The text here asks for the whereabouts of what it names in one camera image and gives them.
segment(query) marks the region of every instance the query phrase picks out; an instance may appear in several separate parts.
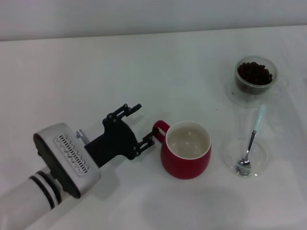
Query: red mug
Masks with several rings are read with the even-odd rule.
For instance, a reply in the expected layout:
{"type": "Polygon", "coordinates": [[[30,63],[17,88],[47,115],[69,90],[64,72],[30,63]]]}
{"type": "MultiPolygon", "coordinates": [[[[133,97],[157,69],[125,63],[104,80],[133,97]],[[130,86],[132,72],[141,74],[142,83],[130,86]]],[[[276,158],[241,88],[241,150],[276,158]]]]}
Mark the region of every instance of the red mug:
{"type": "Polygon", "coordinates": [[[157,121],[153,130],[162,143],[161,162],[165,170],[179,179],[199,176],[207,168],[211,155],[211,138],[204,127],[193,121],[181,121],[171,127],[157,121]]]}

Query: metal spoon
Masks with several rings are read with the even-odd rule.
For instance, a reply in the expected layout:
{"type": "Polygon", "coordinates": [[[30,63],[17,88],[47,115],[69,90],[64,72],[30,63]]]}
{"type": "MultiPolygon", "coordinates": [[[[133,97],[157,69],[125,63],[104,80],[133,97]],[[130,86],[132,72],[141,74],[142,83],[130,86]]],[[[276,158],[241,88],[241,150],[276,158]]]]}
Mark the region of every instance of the metal spoon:
{"type": "Polygon", "coordinates": [[[254,125],[253,132],[251,133],[251,137],[250,137],[250,140],[249,140],[249,145],[248,145],[248,150],[246,152],[246,155],[241,160],[239,160],[239,162],[237,164],[236,171],[241,176],[248,176],[249,173],[250,173],[251,166],[250,166],[250,162],[249,162],[249,159],[248,159],[248,154],[250,152],[251,145],[253,144],[253,140],[254,140],[254,137],[255,137],[256,132],[258,130],[260,120],[263,117],[265,110],[266,110],[266,105],[262,104],[259,107],[259,110],[258,110],[257,119],[256,119],[256,122],[255,122],[255,125],[254,125]]]}

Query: coffee beans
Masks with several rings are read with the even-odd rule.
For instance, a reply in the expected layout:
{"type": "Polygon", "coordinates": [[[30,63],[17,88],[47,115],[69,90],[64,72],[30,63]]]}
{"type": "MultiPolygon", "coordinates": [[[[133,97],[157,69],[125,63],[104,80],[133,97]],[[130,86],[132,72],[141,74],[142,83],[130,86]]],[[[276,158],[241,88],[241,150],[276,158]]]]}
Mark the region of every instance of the coffee beans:
{"type": "Polygon", "coordinates": [[[237,71],[241,78],[254,85],[267,85],[272,82],[269,70],[256,62],[243,62],[237,71]]]}

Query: white table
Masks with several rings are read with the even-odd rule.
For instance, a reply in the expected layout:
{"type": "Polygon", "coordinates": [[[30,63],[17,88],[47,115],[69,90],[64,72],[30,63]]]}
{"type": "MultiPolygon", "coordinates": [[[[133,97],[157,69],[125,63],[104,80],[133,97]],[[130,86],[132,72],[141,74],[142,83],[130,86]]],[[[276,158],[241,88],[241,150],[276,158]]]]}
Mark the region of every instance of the white table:
{"type": "Polygon", "coordinates": [[[90,140],[124,103],[138,139],[163,119],[188,119],[213,139],[206,171],[168,175],[160,144],[133,161],[116,157],[81,200],[68,198],[29,230],[305,230],[307,224],[307,26],[0,43],[0,193],[45,166],[32,135],[65,122],[90,140]],[[273,61],[290,85],[257,134],[267,170],[243,179],[219,159],[229,138],[248,137],[255,109],[224,92],[235,63],[273,61]]]}

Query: ventilation grille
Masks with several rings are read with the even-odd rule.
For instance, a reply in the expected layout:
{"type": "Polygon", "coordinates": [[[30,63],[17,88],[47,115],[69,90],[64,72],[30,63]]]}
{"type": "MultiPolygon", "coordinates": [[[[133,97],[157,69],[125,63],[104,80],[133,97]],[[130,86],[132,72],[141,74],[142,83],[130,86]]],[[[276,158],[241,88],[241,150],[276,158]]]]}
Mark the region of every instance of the ventilation grille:
{"type": "Polygon", "coordinates": [[[54,142],[79,176],[87,173],[90,168],[89,165],[79,153],[78,147],[68,138],[67,134],[59,135],[54,139],[54,142]]]}

